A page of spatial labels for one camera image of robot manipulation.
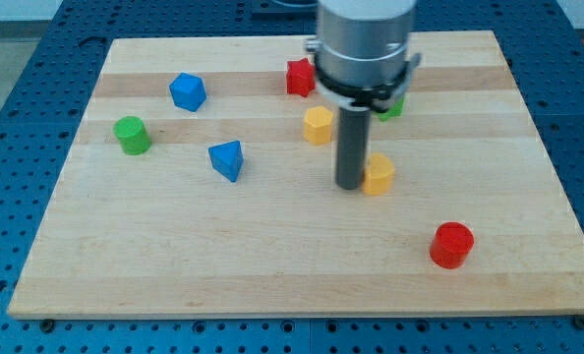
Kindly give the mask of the green block behind arm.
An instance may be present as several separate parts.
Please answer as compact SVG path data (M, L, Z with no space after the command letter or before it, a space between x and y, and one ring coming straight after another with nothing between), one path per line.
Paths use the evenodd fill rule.
M386 112L377 113L376 116L379 118L380 121L385 122L392 118L398 117L402 114L403 106L405 103L405 97L402 96L395 104L389 108Z

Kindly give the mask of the black clamp ring mount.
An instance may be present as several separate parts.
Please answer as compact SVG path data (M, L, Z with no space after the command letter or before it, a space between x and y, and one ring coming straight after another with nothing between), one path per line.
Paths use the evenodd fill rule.
M422 61L422 54L415 53L404 68L390 81L374 87L354 87L338 82L326 74L320 66L315 68L316 85L319 93L337 106L361 111L369 109L376 113L387 112L410 88L416 69Z

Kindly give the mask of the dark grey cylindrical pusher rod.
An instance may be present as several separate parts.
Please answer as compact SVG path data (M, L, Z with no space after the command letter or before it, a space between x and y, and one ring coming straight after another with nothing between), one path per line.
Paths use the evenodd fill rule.
M335 182L344 190L362 184L370 123L369 110L339 108Z

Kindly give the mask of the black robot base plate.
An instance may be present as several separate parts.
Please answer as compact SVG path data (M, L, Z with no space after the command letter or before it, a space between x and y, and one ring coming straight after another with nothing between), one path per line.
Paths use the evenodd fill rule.
M259 19L307 18L316 13L317 0L250 0L251 16Z

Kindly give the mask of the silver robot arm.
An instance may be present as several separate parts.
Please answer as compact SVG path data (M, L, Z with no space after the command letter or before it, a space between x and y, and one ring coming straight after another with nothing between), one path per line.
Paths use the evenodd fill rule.
M338 108L334 179L355 190L363 181L373 113L404 97L421 55L408 54L416 0L320 0L313 56L322 97Z

